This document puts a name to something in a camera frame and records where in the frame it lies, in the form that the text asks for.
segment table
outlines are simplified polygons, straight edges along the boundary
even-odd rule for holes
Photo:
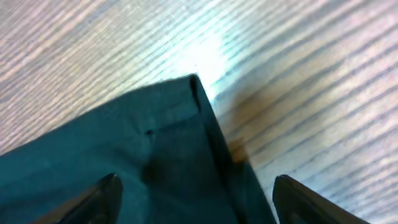
[[[0,21],[1,154],[197,73],[268,198],[288,174],[398,223],[398,1],[0,0]]]

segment wood grain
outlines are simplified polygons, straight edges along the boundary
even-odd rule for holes
[[[398,1],[0,0],[0,151],[197,73],[268,198],[288,174],[398,223]]]

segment wooden surface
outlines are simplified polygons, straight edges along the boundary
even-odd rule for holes
[[[270,198],[398,223],[398,1],[0,0],[0,150],[196,72]]]

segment folded cloth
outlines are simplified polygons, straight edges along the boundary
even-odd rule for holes
[[[0,223],[32,222],[109,173],[123,183],[118,223],[275,223],[194,75],[120,96],[1,156],[0,170]]]

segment dark green fabric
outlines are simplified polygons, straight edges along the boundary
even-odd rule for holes
[[[118,223],[274,223],[236,166],[197,77],[125,94],[0,157],[0,223],[27,223],[109,173]]]

